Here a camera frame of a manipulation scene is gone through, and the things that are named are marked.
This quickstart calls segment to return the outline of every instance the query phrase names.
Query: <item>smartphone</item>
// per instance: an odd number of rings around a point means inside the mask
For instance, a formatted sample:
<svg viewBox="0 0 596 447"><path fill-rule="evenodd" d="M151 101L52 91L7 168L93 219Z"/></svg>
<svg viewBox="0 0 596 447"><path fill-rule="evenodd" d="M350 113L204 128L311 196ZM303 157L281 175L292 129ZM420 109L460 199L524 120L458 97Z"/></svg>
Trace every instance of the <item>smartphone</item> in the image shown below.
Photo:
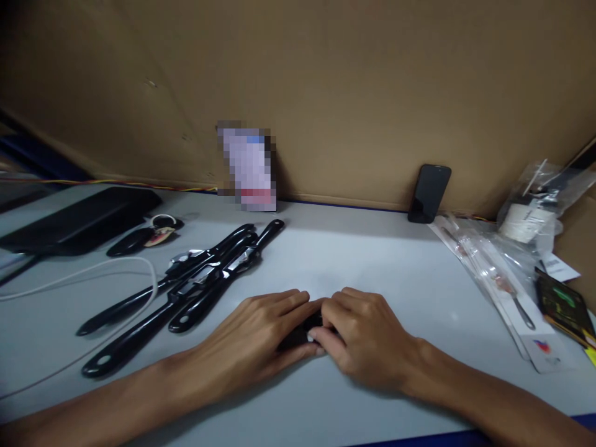
<svg viewBox="0 0 596 447"><path fill-rule="evenodd" d="M408 212L410 222L431 224L434 221L449 177L451 168L447 166L422 165Z"/></svg>

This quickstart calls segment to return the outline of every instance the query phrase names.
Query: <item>black case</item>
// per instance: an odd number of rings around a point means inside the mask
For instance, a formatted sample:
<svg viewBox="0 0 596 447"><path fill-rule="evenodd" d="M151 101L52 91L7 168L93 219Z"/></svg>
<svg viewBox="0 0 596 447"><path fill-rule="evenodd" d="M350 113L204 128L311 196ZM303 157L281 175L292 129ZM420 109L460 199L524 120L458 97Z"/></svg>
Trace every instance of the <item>black case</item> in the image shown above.
<svg viewBox="0 0 596 447"><path fill-rule="evenodd" d="M0 238L0 247L30 255L83 255L141 224L160 204L153 191L111 187Z"/></svg>

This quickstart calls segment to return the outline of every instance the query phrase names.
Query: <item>blurred card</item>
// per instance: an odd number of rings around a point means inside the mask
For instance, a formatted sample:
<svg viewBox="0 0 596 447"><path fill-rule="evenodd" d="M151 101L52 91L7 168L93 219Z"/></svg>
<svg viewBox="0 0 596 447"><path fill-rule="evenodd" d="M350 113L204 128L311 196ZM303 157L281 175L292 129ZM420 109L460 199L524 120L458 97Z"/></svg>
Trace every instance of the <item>blurred card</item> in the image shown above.
<svg viewBox="0 0 596 447"><path fill-rule="evenodd" d="M220 194L234 196L242 210L276 211L277 191L268 130L226 127L220 123L217 136L233 186Z"/></svg>

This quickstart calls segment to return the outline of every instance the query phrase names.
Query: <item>finger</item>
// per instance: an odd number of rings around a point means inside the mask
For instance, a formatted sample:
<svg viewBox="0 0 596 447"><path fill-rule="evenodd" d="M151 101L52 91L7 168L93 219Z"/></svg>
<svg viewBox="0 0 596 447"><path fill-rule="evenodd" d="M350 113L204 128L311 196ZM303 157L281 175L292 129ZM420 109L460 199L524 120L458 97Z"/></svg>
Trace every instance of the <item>finger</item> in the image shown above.
<svg viewBox="0 0 596 447"><path fill-rule="evenodd" d="M269 379L277 373L283 371L288 366L292 366L301 360L323 355L325 351L316 343L304 343L303 345L279 353L259 374L258 380Z"/></svg>
<svg viewBox="0 0 596 447"><path fill-rule="evenodd" d="M341 336L347 332L346 323L354 314L336 300L326 299L321 306L321 314L331 327L336 328Z"/></svg>
<svg viewBox="0 0 596 447"><path fill-rule="evenodd" d="M353 296L354 298L360 298L360 299L367 299L368 298L368 293L363 292L363 291L359 291L357 289L352 289L352 287L344 287L341 290L342 293L346 294L346 295L350 295Z"/></svg>
<svg viewBox="0 0 596 447"><path fill-rule="evenodd" d="M324 327L314 327L309 331L309 335L321 344L340 369L343 368L348 359L348 350L341 338Z"/></svg>
<svg viewBox="0 0 596 447"><path fill-rule="evenodd" d="M323 315L323 327L327 327L327 328L332 328L333 325L331 324L331 321L329 321L329 319Z"/></svg>
<svg viewBox="0 0 596 447"><path fill-rule="evenodd" d="M309 316L321 309L323 299L308 301L281 317L281 335L285 337L293 329L302 324Z"/></svg>
<svg viewBox="0 0 596 447"><path fill-rule="evenodd" d="M352 312L360 313L364 307L365 301L360 298L355 298L352 295L347 295L343 292L336 292L331 296L332 300L336 300L343 307Z"/></svg>
<svg viewBox="0 0 596 447"><path fill-rule="evenodd" d="M275 315L286 315L292 310L294 310L296 307L308 302L309 299L309 293L307 291L303 291L291 295L289 297L283 298L282 300L277 301L271 307Z"/></svg>
<svg viewBox="0 0 596 447"><path fill-rule="evenodd" d="M255 299L261 300L267 300L270 302L277 302L277 301L281 301L283 299L286 299L292 295L296 295L297 293L300 293L300 290L298 289L291 289L285 292L279 292L279 293L273 293L273 294L266 294L266 295L259 295L257 297L255 297Z"/></svg>

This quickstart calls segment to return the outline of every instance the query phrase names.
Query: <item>blue edge trim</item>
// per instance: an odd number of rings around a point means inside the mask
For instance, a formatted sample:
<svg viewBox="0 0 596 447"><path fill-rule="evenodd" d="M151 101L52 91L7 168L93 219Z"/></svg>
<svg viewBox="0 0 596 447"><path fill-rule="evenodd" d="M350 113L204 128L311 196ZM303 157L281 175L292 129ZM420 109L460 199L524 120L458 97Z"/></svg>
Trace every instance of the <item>blue edge trim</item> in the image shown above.
<svg viewBox="0 0 596 447"><path fill-rule="evenodd" d="M202 194L217 194L214 191L202 191ZM339 207L339 208L355 208L355 209L364 209L364 210L371 210L371 211L384 211L384 212L395 212L395 213L406 213L407 211L398 211L398 210L385 210L380 208L369 208L369 207L357 207L351 205L333 205L333 204L323 204L318 202L305 202L305 201L297 201L297 200L280 200L281 202L291 202L291 203L301 203L301 204L308 204L308 205L322 205L322 206L332 206L332 207ZM572 416L572 418L579 422L581 425L594 430L596 429L596 413L581 415L581 416ZM464 431L456 431L454 433L444 433L442 435L430 435L430 436L420 436L418 438L408 438L403 440L395 440L395 441L383 441L380 443L372 443L372 444L360 444L355 445L352 447L430 447L430 446L444 446L444 447L452 447L452 446L477 446L477 445L490 445L490 440L484 436L478 430L464 430Z"/></svg>

